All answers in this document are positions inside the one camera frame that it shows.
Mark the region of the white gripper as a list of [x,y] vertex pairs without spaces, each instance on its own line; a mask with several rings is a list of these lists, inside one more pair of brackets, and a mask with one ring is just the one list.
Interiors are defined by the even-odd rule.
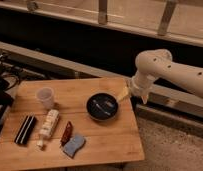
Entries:
[[[133,76],[130,81],[130,91],[134,96],[139,96],[143,104],[147,104],[149,92],[152,86],[152,79],[148,76]],[[124,87],[117,96],[117,101],[120,102],[129,96],[129,89]]]

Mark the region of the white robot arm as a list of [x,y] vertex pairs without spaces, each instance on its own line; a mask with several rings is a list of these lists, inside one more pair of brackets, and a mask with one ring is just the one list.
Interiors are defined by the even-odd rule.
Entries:
[[152,85],[159,78],[203,99],[203,68],[172,61],[167,49],[146,50],[135,59],[137,71],[117,96],[121,101],[129,96],[139,96],[146,104]]

